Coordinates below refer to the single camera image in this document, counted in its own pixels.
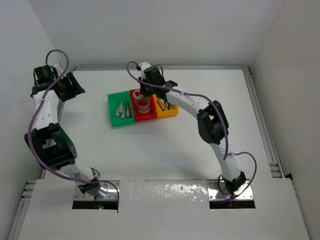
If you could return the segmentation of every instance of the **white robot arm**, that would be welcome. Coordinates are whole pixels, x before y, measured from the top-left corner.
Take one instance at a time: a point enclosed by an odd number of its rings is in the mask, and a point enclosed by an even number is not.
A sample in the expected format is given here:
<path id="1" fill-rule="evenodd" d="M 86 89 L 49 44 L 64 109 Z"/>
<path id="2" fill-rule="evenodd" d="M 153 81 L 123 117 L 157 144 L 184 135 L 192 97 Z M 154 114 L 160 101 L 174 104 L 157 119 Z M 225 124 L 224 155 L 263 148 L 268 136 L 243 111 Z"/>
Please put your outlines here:
<path id="1" fill-rule="evenodd" d="M 157 66 L 142 62 L 138 64 L 137 70 L 141 71 L 141 77 L 138 82 L 140 82 L 142 95 L 149 97 L 155 94 L 158 98 L 181 107 L 197 119 L 199 134 L 213 149 L 222 170 L 225 188 L 233 195 L 246 182 L 246 176 L 239 168 L 233 154 L 225 156 L 226 143 L 221 141 L 225 135 L 216 110 L 204 98 L 188 95 L 187 93 L 184 94 L 185 91 L 177 83 L 165 81 Z M 214 101 L 213 104 L 223 118 L 227 129 L 229 124 L 221 104 L 218 101 Z"/>
<path id="2" fill-rule="evenodd" d="M 54 66 L 40 66 L 34 69 L 34 86 L 32 88 L 32 98 L 37 109 L 43 100 L 43 95 L 49 85 L 58 77 L 57 69 Z M 85 166 L 77 158 L 77 150 L 59 125 L 58 104 L 74 98 L 85 90 L 78 84 L 71 72 L 61 78 L 61 80 L 49 90 L 43 106 L 40 109 L 32 125 L 31 139 L 32 145 L 49 168 L 58 173 L 63 173 L 70 178 L 80 178 L 84 182 L 98 182 L 99 172 L 93 168 Z M 28 143 L 28 134 L 24 135 Z M 103 199 L 108 193 L 108 186 L 105 182 L 85 184 L 77 181 L 77 186 L 83 194 L 90 194 L 99 199 Z"/>

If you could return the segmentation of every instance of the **green tray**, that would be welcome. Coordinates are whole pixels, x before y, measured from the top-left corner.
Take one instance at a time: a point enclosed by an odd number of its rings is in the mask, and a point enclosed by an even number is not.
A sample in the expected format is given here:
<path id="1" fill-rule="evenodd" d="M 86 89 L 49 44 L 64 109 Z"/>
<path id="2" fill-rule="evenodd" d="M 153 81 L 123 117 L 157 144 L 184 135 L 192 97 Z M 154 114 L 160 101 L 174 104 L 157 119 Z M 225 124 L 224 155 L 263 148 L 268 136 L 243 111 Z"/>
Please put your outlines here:
<path id="1" fill-rule="evenodd" d="M 129 104 L 131 112 L 130 117 L 121 118 L 120 116 L 116 116 L 117 107 L 118 104 L 121 103 L 121 101 L 123 102 L 123 107 Z M 108 94 L 108 104 L 112 127 L 115 128 L 135 123 L 135 117 L 132 109 L 129 91 Z"/>

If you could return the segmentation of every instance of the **metal mounting plate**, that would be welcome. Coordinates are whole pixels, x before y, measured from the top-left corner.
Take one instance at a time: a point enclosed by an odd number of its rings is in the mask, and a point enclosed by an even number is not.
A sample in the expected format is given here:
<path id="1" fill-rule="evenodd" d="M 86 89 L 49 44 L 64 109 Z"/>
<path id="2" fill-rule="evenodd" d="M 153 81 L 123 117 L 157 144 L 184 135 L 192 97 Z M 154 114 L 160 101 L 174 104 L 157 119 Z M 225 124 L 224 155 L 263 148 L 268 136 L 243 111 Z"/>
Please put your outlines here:
<path id="1" fill-rule="evenodd" d="M 116 187 L 118 188 L 118 192 L 120 192 L 120 181 L 110 180 L 110 182 L 116 185 Z M 106 196 L 103 199 L 95 199 L 93 196 L 89 194 L 83 194 L 78 188 L 78 186 L 76 186 L 74 191 L 72 209 L 99 209 L 99 206 L 103 206 L 102 209 L 118 209 L 117 191 L 111 184 L 107 184 L 107 187 L 108 193 L 106 194 Z"/>
<path id="2" fill-rule="evenodd" d="M 249 180 L 243 184 L 238 191 L 234 192 L 235 195 L 241 194 L 245 187 L 249 184 Z M 232 200 L 230 204 L 229 201 L 226 201 L 230 198 L 230 194 L 225 188 L 225 183 L 223 180 L 219 181 L 220 189 L 218 188 L 218 180 L 208 180 L 208 197 L 210 209 L 254 209 L 255 201 L 254 194 L 251 186 L 249 186 L 240 196 Z"/>
<path id="3" fill-rule="evenodd" d="M 247 180 L 245 182 L 244 185 L 242 185 L 238 191 L 234 192 L 235 195 L 240 194 L 245 187 L 249 184 L 249 180 Z M 226 195 L 224 193 L 228 193 L 228 191 L 225 188 L 225 183 L 223 180 L 220 180 L 219 182 L 219 186 L 221 191 L 218 188 L 218 180 L 208 180 L 207 181 L 207 185 L 208 185 L 208 195 L 209 195 L 209 201 L 221 201 L 221 200 L 226 200 L 230 197 L 230 195 Z M 241 194 L 240 196 L 238 196 L 237 198 L 235 198 L 236 201 L 248 201 L 248 200 L 254 200 L 254 195 L 252 192 L 252 188 L 251 186 L 249 186 L 244 192 L 243 194 Z"/>

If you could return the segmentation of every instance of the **small bottle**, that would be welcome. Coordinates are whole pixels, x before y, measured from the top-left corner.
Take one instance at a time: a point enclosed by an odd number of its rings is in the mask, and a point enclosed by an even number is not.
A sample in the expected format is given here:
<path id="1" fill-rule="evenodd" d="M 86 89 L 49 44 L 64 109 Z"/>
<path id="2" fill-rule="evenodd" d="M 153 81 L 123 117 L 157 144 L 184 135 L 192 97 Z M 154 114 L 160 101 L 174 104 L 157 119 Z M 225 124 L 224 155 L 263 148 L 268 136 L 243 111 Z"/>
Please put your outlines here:
<path id="1" fill-rule="evenodd" d="M 126 106 L 126 116 L 127 118 L 130 117 L 130 108 L 129 108 L 129 104 Z"/>
<path id="2" fill-rule="evenodd" d="M 122 106 L 121 118 L 124 119 L 125 117 L 126 117 L 126 106 Z"/>
<path id="3" fill-rule="evenodd" d="M 116 115 L 117 117 L 120 116 L 119 106 L 120 106 L 120 104 L 118 104 L 118 107 L 116 108 L 116 112 L 115 112 L 115 115 Z"/>
<path id="4" fill-rule="evenodd" d="M 123 112 L 123 110 L 124 110 L 124 102 L 121 101 L 120 105 L 119 105 L 119 113 L 121 114 Z"/>

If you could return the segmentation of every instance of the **white panel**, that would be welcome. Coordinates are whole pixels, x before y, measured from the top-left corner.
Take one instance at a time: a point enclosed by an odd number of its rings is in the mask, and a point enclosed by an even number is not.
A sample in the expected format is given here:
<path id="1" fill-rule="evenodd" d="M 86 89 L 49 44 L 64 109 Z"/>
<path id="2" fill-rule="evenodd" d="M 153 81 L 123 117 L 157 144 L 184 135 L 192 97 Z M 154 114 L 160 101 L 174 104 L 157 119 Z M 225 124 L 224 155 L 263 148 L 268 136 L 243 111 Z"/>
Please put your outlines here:
<path id="1" fill-rule="evenodd" d="M 282 0 L 28 0 L 73 66 L 253 62 Z"/>
<path id="2" fill-rule="evenodd" d="M 286 173 L 312 239 L 319 239 L 320 1 L 286 0 L 253 66 Z"/>
<path id="3" fill-rule="evenodd" d="M 178 116 L 112 129 L 108 94 L 139 88 L 125 70 L 76 71 L 86 93 L 67 101 L 60 124 L 72 139 L 78 159 L 109 180 L 215 179 L 221 168 L 212 148 L 198 133 L 195 118 Z M 257 178 L 271 179 L 257 121 L 241 70 L 165 70 L 186 92 L 201 93 L 222 104 L 229 122 L 230 149 L 251 152 Z M 237 156 L 250 178 L 254 163 Z M 46 179 L 56 178 L 50 173 Z"/>
<path id="4" fill-rule="evenodd" d="M 6 240 L 26 180 L 41 175 L 24 134 L 35 112 L 33 69 L 45 64 L 53 45 L 26 0 L 2 0 L 0 22 L 0 240 Z M 59 60 L 53 54 L 49 62 Z"/>
<path id="5" fill-rule="evenodd" d="M 209 210 L 204 180 L 120 183 L 115 210 L 72 209 L 75 183 L 38 180 L 19 240 L 307 240 L 289 179 L 254 187 L 256 209 Z"/>

